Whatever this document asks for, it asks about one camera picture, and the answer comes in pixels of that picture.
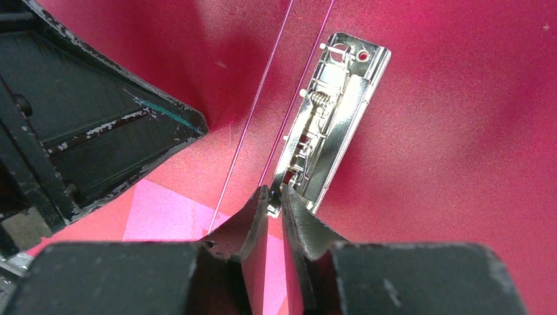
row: black metal frame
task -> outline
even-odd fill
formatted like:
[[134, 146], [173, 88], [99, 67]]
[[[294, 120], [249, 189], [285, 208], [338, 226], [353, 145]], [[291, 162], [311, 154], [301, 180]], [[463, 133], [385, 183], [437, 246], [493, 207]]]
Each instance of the black metal frame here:
[[98, 53], [35, 0], [0, 3], [0, 259], [114, 199], [207, 132], [200, 112]]

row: thin pink wire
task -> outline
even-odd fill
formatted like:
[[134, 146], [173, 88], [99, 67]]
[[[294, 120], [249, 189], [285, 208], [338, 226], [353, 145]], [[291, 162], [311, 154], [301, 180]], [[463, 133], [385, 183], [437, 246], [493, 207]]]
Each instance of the thin pink wire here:
[[234, 169], [234, 166], [236, 165], [236, 160], [238, 159], [238, 155], [240, 153], [240, 148], [242, 147], [242, 144], [244, 143], [244, 138], [246, 137], [246, 133], [248, 132], [248, 127], [250, 126], [250, 123], [252, 122], [252, 118], [254, 116], [254, 111], [256, 109], [256, 104], [257, 104], [257, 101], [259, 100], [259, 95], [261, 94], [261, 90], [263, 89], [263, 83], [265, 82], [265, 79], [267, 79], [267, 73], [269, 72], [269, 68], [271, 67], [271, 62], [273, 61], [273, 58], [275, 57], [275, 52], [277, 51], [277, 47], [279, 45], [279, 40], [280, 40], [280, 37], [282, 36], [282, 32], [284, 31], [284, 27], [286, 25], [288, 15], [290, 15], [290, 9], [292, 8], [292, 3], [294, 3], [294, 0], [290, 0], [290, 4], [288, 5], [288, 9], [286, 10], [286, 15], [284, 16], [284, 20], [282, 21], [282, 26], [280, 27], [280, 31], [278, 32], [277, 41], [275, 41], [275, 46], [273, 47], [273, 50], [271, 51], [271, 55], [269, 56], [269, 60], [267, 61], [267, 65], [265, 66], [265, 71], [263, 71], [263, 76], [261, 77], [261, 81], [259, 82], [259, 87], [257, 88], [256, 96], [255, 96], [254, 102], [252, 104], [252, 109], [250, 110], [250, 115], [248, 116], [248, 120], [246, 121], [246, 125], [244, 126], [244, 130], [242, 131], [242, 136], [240, 137], [240, 142], [238, 142], [238, 146], [236, 147], [236, 153], [234, 154], [234, 158], [232, 159], [232, 163], [230, 164], [230, 169], [229, 169], [229, 172], [228, 172], [228, 176], [227, 176], [227, 179], [226, 179], [225, 184], [223, 186], [223, 191], [221, 193], [221, 197], [219, 198], [219, 202], [217, 203], [217, 208], [215, 209], [215, 213], [213, 214], [213, 219], [211, 220], [211, 224], [209, 225], [209, 230], [207, 231], [207, 234], [211, 233], [211, 231], [213, 230], [213, 225], [215, 224], [215, 219], [217, 218], [217, 214], [218, 214], [219, 209], [221, 207], [221, 203], [223, 202], [223, 198], [224, 198], [224, 195], [225, 195], [226, 188], [228, 187], [230, 177], [232, 176], [232, 171]]
[[[315, 49], [317, 48], [317, 44], [319, 43], [319, 39], [321, 38], [321, 34], [323, 33], [323, 30], [325, 29], [325, 24], [327, 23], [327, 20], [329, 19], [329, 14], [331, 12], [334, 1], [335, 0], [331, 0], [331, 2], [329, 4], [329, 9], [327, 10], [327, 13], [325, 14], [325, 19], [323, 20], [323, 24], [321, 24], [321, 29], [319, 30], [319, 33], [317, 34], [317, 38], [315, 39], [315, 42], [313, 44], [313, 48], [311, 49], [311, 54], [309, 55], [309, 58], [307, 59], [307, 62], [305, 64], [305, 68], [303, 69], [303, 73], [300, 77], [300, 81], [298, 82], [298, 86], [296, 87], [296, 91], [300, 90], [300, 87], [301, 87], [301, 84], [302, 84], [303, 79], [305, 77], [305, 74], [307, 73], [307, 70], [309, 69], [309, 63], [311, 62], [311, 57], [315, 53]], [[258, 186], [261, 186], [261, 184], [263, 184], [263, 179], [265, 178], [265, 175], [267, 174], [267, 171], [269, 170], [269, 166], [271, 165], [271, 160], [273, 159], [275, 151], [277, 150], [277, 147], [279, 146], [279, 141], [282, 138], [282, 133], [284, 132], [284, 128], [286, 127], [286, 122], [288, 121], [288, 116], [290, 116], [290, 112], [292, 111], [292, 107], [294, 106], [294, 102], [296, 101], [297, 97], [298, 97], [298, 94], [295, 94], [292, 97], [292, 100], [290, 101], [290, 105], [288, 106], [288, 109], [286, 111], [286, 115], [284, 116], [284, 119], [282, 120], [282, 125], [280, 126], [280, 129], [278, 130], [277, 138], [275, 139], [275, 143], [273, 144], [273, 149], [271, 149], [271, 154], [269, 154], [269, 158], [267, 159], [267, 163], [265, 164], [265, 168], [263, 169], [263, 173], [261, 174], [261, 178], [259, 179]]]

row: metal spring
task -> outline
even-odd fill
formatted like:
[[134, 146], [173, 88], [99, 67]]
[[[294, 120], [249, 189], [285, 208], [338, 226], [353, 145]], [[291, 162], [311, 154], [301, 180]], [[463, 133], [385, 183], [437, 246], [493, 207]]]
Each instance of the metal spring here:
[[325, 107], [329, 104], [330, 96], [323, 92], [310, 92], [309, 100], [316, 106]]

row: metal binder clip mechanism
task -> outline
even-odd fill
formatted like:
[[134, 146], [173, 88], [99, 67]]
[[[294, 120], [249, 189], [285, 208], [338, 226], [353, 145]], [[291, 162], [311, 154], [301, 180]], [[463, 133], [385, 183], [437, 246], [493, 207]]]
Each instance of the metal binder clip mechanism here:
[[391, 56], [385, 47], [344, 33], [333, 34], [320, 48], [271, 185], [269, 215], [275, 218], [283, 183], [308, 210], [317, 211]]

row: red surface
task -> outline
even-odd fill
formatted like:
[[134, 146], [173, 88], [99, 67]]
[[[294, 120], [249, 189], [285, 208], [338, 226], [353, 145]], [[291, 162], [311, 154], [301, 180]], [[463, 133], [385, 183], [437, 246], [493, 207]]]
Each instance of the red surface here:
[[[155, 170], [152, 182], [215, 208], [255, 104], [223, 194], [226, 215], [257, 186], [294, 101], [282, 134], [290, 128], [331, 4], [294, 0], [275, 47], [289, 1], [41, 2], [100, 52], [207, 116], [212, 133]], [[347, 32], [393, 56], [319, 216], [357, 241], [487, 244], [528, 309], [552, 314], [556, 12], [555, 1], [541, 0], [336, 0], [320, 41]], [[269, 230], [280, 237], [277, 222]]]

